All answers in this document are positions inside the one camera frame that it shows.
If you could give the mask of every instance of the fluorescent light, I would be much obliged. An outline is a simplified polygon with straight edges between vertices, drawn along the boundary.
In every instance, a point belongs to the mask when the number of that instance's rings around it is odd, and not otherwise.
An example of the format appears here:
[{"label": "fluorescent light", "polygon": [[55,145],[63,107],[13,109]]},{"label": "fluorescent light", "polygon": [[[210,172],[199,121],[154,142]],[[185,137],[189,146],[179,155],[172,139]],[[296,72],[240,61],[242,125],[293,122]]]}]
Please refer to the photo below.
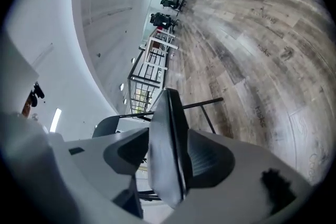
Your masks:
[{"label": "fluorescent light", "polygon": [[62,112],[61,109],[56,109],[53,121],[51,123],[50,132],[55,133],[59,117],[61,116],[61,112]]}]

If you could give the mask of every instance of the recessed light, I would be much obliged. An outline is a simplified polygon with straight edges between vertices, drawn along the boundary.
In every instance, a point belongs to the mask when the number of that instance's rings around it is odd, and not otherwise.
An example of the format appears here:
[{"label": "recessed light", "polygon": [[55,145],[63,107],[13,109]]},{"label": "recessed light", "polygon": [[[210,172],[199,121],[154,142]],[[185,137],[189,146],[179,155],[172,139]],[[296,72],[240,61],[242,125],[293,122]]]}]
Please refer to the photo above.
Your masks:
[{"label": "recessed light", "polygon": [[50,132],[55,133],[59,117],[61,116],[61,109],[56,109],[53,121],[51,123]]}]

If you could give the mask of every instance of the wooden floor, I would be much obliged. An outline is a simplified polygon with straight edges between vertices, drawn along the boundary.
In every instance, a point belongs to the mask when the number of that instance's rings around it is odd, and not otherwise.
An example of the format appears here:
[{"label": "wooden floor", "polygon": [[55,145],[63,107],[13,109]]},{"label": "wooden floor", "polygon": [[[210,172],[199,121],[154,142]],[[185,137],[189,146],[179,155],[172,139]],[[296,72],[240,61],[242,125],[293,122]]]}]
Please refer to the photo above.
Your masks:
[{"label": "wooden floor", "polygon": [[[270,149],[311,183],[333,158],[336,28],[322,0],[188,0],[166,87],[218,134]],[[190,127],[210,131],[200,108]]]}]

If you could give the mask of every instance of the black fisheye border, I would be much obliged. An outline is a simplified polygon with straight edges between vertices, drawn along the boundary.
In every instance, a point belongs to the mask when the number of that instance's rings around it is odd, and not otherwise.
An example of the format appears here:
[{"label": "black fisheye border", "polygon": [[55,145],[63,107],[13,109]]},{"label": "black fisheye border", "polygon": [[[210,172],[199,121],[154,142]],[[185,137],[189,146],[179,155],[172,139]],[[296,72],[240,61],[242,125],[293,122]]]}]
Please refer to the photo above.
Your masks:
[{"label": "black fisheye border", "polygon": [[[1,29],[3,27],[5,16],[14,0],[1,0],[0,18]],[[336,0],[324,0],[327,9],[336,22]],[[330,222],[335,219],[334,210],[336,195],[336,162],[335,159],[331,164],[330,170],[325,180],[317,187],[316,191],[307,201],[307,203],[288,221],[288,223],[299,223],[299,221],[310,220],[310,222],[318,221],[320,223]],[[5,166],[3,159],[0,158],[0,177],[1,177],[1,200],[2,210],[0,219],[11,222],[33,221],[34,223],[50,223],[44,217],[44,214],[35,208],[29,198],[14,182],[10,172]]]}]

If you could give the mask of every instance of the rectangular light fixture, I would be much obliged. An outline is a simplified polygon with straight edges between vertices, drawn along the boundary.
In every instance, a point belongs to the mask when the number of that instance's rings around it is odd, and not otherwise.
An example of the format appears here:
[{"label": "rectangular light fixture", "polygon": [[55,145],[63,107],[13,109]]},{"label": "rectangular light fixture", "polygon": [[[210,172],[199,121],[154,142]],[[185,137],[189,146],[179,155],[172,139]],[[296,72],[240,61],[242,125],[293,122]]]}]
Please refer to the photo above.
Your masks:
[{"label": "rectangular light fixture", "polygon": [[53,121],[51,123],[50,132],[55,133],[59,117],[61,116],[61,112],[62,112],[61,109],[56,109]]}]

